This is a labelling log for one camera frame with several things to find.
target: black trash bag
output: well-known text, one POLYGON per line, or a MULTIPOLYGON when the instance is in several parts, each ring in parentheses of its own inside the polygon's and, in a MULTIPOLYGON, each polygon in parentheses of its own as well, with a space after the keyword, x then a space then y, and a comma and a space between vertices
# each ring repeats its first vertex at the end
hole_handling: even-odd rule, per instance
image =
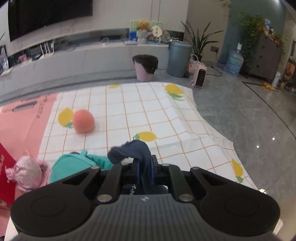
POLYGON ((154 74, 155 70, 158 69, 158 59, 155 56, 148 54, 135 55, 133 56, 133 63, 135 61, 141 64, 149 74, 154 74))

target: cabinet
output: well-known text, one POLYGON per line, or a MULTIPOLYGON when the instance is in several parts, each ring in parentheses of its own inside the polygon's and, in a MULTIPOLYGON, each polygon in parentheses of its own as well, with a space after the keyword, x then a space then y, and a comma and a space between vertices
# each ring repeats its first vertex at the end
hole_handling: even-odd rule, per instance
POLYGON ((251 68, 243 66, 241 75, 248 78, 255 75, 272 82, 281 59, 282 49, 273 40, 262 34, 256 48, 256 55, 251 60, 251 68))

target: gray trash can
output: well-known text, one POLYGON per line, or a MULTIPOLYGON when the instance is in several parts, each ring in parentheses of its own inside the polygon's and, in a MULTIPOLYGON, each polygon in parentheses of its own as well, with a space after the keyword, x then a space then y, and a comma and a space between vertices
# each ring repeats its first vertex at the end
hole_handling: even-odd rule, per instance
POLYGON ((170 44, 167 73, 183 77, 187 72, 192 44, 180 40, 173 40, 170 44))

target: red paper bag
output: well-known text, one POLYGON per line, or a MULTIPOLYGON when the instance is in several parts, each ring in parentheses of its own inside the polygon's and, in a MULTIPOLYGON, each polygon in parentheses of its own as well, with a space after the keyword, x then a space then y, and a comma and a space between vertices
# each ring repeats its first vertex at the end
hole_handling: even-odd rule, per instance
POLYGON ((7 182, 6 168, 12 168, 15 160, 0 143, 0 208, 9 209, 15 200, 15 182, 7 182))

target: peach-colored makeup sponge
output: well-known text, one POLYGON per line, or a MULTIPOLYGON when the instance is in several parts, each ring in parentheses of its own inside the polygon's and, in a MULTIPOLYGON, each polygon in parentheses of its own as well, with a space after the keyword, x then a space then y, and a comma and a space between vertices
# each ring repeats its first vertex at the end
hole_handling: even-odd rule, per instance
POLYGON ((73 127, 79 133, 89 132, 94 127, 94 117, 87 110, 77 110, 73 116, 73 127))

